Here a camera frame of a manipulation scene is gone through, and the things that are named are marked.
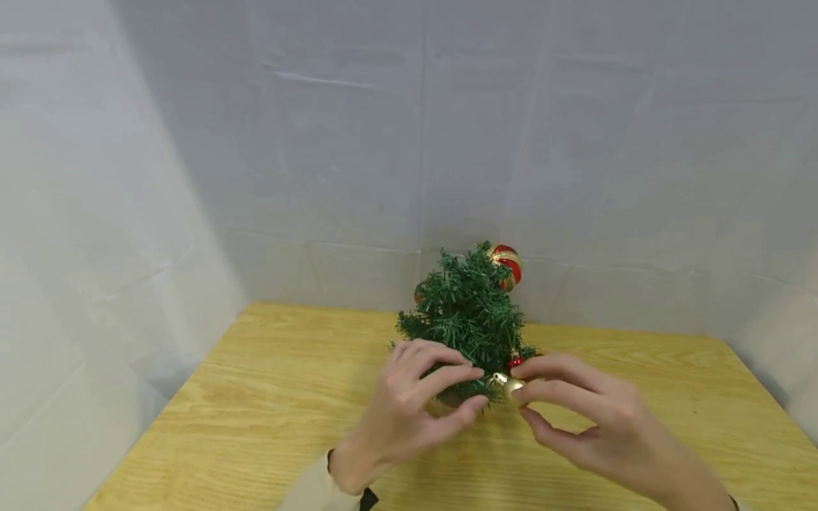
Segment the christmas ornament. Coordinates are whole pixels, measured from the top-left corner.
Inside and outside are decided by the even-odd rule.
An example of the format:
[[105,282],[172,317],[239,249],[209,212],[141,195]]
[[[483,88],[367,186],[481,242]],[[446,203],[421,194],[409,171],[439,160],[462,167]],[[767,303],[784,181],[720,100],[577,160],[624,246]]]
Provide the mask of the christmas ornament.
[[498,386],[502,387],[503,389],[503,396],[506,397],[506,401],[509,403],[516,404],[519,408],[526,406],[528,403],[522,403],[515,400],[511,397],[511,393],[518,388],[522,388],[525,386],[525,382],[521,379],[512,378],[503,373],[494,373],[492,376],[492,381]]
[[519,352],[515,349],[511,350],[511,360],[508,363],[509,372],[523,362],[525,359],[519,355]]
[[423,295],[420,294],[420,284],[415,286],[415,305],[420,305],[423,301]]
[[511,269],[511,273],[500,283],[503,291],[510,292],[523,279],[523,261],[520,260],[517,251],[507,244],[497,243],[489,247],[486,254],[494,264]]

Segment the red ornament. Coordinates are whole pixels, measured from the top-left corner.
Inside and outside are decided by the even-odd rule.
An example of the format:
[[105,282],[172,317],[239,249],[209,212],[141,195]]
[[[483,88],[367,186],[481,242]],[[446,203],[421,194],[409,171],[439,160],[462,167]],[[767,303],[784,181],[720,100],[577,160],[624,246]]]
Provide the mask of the red ornament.
[[512,351],[512,352],[511,352],[511,360],[509,361],[509,365],[508,365],[508,367],[509,367],[509,373],[511,372],[511,370],[512,370],[512,369],[514,369],[514,368],[515,368],[515,367],[517,367],[518,365],[522,364],[523,362],[525,362],[525,359],[524,359],[524,358],[522,358],[522,357],[519,355],[519,353],[517,352],[517,350]]
[[517,251],[507,244],[494,244],[488,250],[488,256],[495,264],[501,264],[511,269],[511,273],[501,283],[500,288],[507,293],[523,279],[523,261]]

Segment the hand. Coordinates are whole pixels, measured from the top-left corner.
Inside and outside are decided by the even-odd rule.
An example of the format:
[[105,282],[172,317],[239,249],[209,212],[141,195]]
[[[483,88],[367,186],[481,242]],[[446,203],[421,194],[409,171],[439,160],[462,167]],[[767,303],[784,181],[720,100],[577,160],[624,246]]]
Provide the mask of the hand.
[[648,411],[630,383],[568,355],[528,359],[512,374],[534,379],[512,394],[515,400],[560,405],[596,424],[573,434],[520,409],[541,445],[671,511],[735,510],[721,481]]
[[[438,362],[450,365],[421,378]],[[361,493],[389,468],[473,424],[488,403],[485,396],[471,397],[440,419],[427,414],[425,405],[446,388],[482,376],[483,370],[440,343],[416,339],[395,345],[361,422],[330,457],[330,474],[341,491]]]

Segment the green pine branch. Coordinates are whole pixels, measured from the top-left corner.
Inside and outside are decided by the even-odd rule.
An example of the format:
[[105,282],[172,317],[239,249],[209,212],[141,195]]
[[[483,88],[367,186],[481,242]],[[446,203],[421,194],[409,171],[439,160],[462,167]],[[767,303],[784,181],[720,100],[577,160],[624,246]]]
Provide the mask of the green pine branch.
[[501,392],[489,383],[492,374],[508,372],[514,350],[523,358],[535,352],[522,344],[523,313],[500,287],[511,270],[493,262],[487,254],[490,248],[491,243],[484,241],[462,260],[441,250],[440,270],[429,273],[417,287],[422,297],[417,308],[398,313],[398,331],[406,338],[443,343],[485,371],[480,380],[444,391],[463,399],[483,394],[497,401]]

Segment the finger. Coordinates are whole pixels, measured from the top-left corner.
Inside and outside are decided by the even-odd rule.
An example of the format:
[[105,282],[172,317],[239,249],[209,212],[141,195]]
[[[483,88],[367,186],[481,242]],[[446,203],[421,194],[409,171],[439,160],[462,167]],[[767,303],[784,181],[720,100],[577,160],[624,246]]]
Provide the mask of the finger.
[[578,464],[581,461],[582,441],[577,435],[555,428],[542,415],[530,408],[520,408],[519,414],[528,423],[538,444],[551,449],[571,463]]
[[409,341],[400,341],[395,343],[395,347],[392,348],[392,356],[389,358],[389,363],[394,364],[398,359],[403,355],[403,353],[409,348]]
[[445,365],[427,375],[417,385],[418,399],[427,402],[452,385],[483,377],[483,370],[470,365]]
[[[404,354],[401,360],[406,359],[407,355],[408,353]],[[456,349],[451,349],[441,343],[429,343],[412,355],[404,367],[406,367],[406,371],[412,378],[418,379],[423,373],[431,369],[432,365],[439,362],[453,365],[471,365],[471,362],[466,360],[465,356]]]
[[614,426],[614,404],[605,396],[562,380],[534,380],[511,396],[523,403],[539,401],[563,406],[603,427]]
[[425,339],[412,339],[411,341],[407,341],[408,347],[404,352],[401,354],[399,360],[401,365],[405,365],[411,360],[418,352],[421,350],[432,347],[432,346],[443,346],[441,343],[436,343],[434,341],[427,341]]
[[579,387],[600,393],[615,386],[619,380],[591,367],[578,358],[564,353],[553,353],[529,358],[511,370],[519,379],[561,379]]
[[451,414],[435,420],[427,433],[430,445],[441,444],[474,424],[477,415],[487,404],[487,397],[472,396]]

